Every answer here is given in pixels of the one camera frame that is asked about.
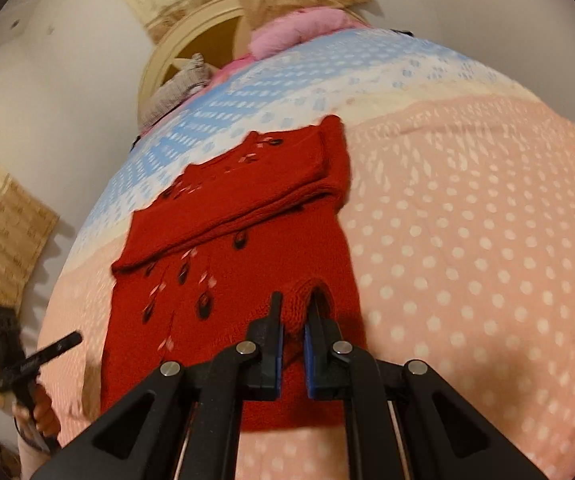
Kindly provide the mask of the person's left hand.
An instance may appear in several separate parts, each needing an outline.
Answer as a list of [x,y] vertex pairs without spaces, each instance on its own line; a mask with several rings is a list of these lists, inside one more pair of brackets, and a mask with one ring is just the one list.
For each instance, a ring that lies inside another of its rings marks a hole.
[[15,400],[12,413],[20,434],[32,440],[30,422],[46,438],[56,438],[60,434],[60,420],[52,407],[52,398],[40,382],[32,390],[34,409],[28,410],[24,404]]

